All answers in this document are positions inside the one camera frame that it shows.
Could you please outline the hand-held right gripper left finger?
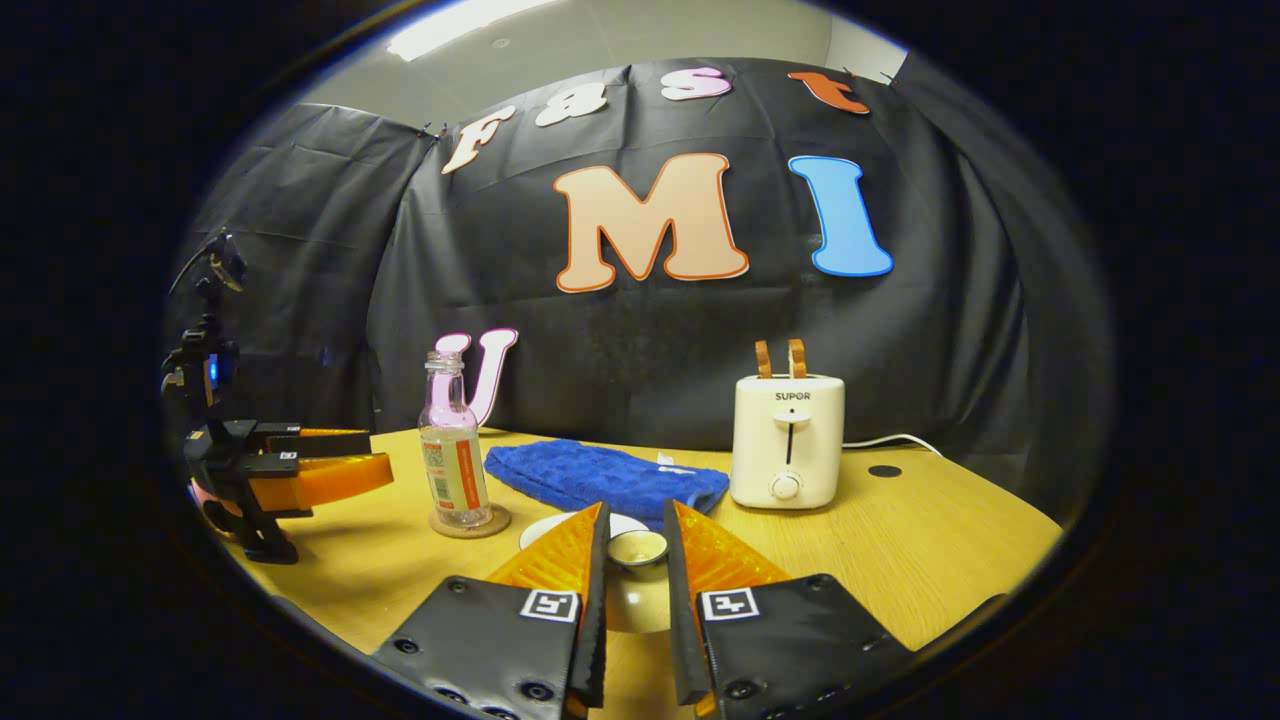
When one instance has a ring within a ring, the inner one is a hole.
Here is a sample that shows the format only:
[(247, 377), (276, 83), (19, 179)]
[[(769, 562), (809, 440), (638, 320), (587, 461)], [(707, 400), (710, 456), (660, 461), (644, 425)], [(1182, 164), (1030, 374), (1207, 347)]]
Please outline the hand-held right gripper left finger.
[(448, 577), (375, 661), (471, 717), (585, 719), (603, 705), (609, 537), (598, 502), (484, 579)]

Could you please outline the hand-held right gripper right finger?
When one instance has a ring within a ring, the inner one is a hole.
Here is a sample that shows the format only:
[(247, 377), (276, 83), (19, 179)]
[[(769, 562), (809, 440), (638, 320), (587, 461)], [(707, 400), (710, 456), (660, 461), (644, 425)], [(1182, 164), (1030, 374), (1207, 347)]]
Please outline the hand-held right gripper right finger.
[(696, 717), (815, 719), (911, 662), (835, 577), (792, 577), (673, 500), (664, 534), (676, 696)]

